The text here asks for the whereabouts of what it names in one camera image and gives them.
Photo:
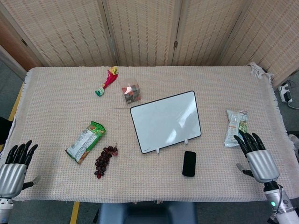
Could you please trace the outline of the black framed whiteboard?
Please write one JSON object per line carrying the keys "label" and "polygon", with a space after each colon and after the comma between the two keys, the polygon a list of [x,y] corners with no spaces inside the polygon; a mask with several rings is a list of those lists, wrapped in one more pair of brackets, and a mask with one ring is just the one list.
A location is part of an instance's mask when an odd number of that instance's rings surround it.
{"label": "black framed whiteboard", "polygon": [[130,108],[142,154],[202,135],[194,91],[187,91]]}

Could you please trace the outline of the white power strip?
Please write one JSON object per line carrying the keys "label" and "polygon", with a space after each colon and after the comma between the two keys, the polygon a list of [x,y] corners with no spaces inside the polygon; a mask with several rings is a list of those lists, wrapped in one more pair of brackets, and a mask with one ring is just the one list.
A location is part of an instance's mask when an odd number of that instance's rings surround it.
{"label": "white power strip", "polygon": [[290,93],[291,87],[292,87],[292,85],[289,80],[287,80],[281,86],[279,86],[278,92],[279,92],[282,103],[291,103],[292,102],[292,96]]}

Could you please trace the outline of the beige woven tablecloth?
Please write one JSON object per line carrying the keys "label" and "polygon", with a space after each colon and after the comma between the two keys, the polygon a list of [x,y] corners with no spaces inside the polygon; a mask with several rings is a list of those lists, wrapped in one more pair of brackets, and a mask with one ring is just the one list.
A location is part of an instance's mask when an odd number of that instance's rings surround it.
{"label": "beige woven tablecloth", "polygon": [[272,86],[250,66],[119,67],[102,97],[107,67],[43,67],[27,74],[10,138],[1,155],[38,145],[26,180],[41,179],[17,200],[93,203],[238,202],[265,199],[244,175],[239,147],[225,147],[227,111],[245,111],[299,197],[299,164]]}

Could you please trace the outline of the black object at edge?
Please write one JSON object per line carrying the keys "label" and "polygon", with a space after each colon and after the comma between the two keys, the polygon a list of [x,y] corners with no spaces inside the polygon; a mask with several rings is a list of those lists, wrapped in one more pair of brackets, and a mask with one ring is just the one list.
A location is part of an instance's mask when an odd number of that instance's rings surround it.
{"label": "black object at edge", "polygon": [[0,117],[0,145],[5,144],[5,142],[8,138],[12,123],[13,123],[12,121],[9,121],[3,117]]}

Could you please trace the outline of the bamboo folding screen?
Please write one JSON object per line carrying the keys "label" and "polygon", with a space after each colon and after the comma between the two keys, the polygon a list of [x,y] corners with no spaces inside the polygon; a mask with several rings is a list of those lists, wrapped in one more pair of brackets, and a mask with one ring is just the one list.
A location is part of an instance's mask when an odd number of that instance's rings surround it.
{"label": "bamboo folding screen", "polygon": [[299,70],[299,0],[0,0],[36,65]]}

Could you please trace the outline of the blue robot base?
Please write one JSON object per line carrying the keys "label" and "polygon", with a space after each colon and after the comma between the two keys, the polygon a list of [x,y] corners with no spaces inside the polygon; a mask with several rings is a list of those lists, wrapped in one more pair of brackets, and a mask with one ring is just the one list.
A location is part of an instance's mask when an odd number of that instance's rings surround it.
{"label": "blue robot base", "polygon": [[102,203],[94,224],[198,224],[196,203]]}

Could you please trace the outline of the colourful feather shuttlecock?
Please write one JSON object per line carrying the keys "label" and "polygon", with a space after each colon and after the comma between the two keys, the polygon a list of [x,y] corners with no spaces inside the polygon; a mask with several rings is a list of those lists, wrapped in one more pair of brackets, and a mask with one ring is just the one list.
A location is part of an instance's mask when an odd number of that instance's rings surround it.
{"label": "colourful feather shuttlecock", "polygon": [[95,91],[95,94],[99,97],[101,97],[104,92],[105,92],[105,89],[111,84],[113,83],[118,77],[118,69],[116,66],[114,67],[111,67],[107,70],[107,78],[105,80],[105,82],[102,84],[102,86],[100,88],[98,88],[96,91]]}

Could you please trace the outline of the white green snack bag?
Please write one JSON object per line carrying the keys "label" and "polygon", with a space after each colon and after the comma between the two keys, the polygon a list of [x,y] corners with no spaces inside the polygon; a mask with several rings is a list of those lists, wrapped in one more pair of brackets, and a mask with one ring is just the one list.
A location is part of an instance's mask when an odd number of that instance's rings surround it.
{"label": "white green snack bag", "polygon": [[234,135],[237,135],[239,138],[243,140],[239,131],[242,131],[244,133],[247,132],[247,112],[246,111],[235,112],[235,111],[227,110],[227,117],[228,117],[228,130],[226,133],[224,145],[226,148],[239,146],[239,143],[234,138]]}

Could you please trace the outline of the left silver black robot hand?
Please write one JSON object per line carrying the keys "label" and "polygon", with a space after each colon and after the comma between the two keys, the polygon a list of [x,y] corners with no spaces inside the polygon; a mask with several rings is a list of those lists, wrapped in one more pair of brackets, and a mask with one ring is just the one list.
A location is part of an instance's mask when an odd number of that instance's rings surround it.
{"label": "left silver black robot hand", "polygon": [[26,173],[30,165],[34,152],[38,148],[35,144],[31,146],[29,140],[25,144],[13,146],[0,167],[0,199],[12,199],[18,196],[21,191],[36,185],[41,176],[34,180],[25,182]]}

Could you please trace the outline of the dark red grape bunch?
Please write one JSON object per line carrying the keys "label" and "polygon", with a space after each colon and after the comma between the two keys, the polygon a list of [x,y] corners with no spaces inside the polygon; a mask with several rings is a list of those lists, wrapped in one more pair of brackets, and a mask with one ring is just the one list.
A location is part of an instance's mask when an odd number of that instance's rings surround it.
{"label": "dark red grape bunch", "polygon": [[107,170],[107,166],[109,165],[109,162],[113,156],[118,155],[118,148],[117,143],[115,146],[108,146],[104,147],[102,152],[100,153],[100,156],[96,159],[95,167],[96,170],[94,172],[94,175],[100,179],[105,175],[105,172]]}

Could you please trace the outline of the black eraser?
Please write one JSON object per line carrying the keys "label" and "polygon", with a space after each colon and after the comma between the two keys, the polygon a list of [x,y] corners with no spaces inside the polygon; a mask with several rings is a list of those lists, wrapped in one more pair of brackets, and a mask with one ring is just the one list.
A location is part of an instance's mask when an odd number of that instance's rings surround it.
{"label": "black eraser", "polygon": [[192,151],[185,151],[182,175],[186,177],[194,177],[196,172],[197,155]]}

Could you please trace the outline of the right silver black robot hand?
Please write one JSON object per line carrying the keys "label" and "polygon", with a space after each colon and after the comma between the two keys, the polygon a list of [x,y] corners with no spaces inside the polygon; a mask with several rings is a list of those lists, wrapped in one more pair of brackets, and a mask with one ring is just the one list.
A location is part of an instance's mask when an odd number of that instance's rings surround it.
{"label": "right silver black robot hand", "polygon": [[276,181],[280,176],[279,170],[260,137],[255,133],[249,134],[241,130],[239,134],[241,137],[234,135],[234,138],[245,155],[250,169],[245,169],[240,163],[237,163],[237,168],[259,183]]}

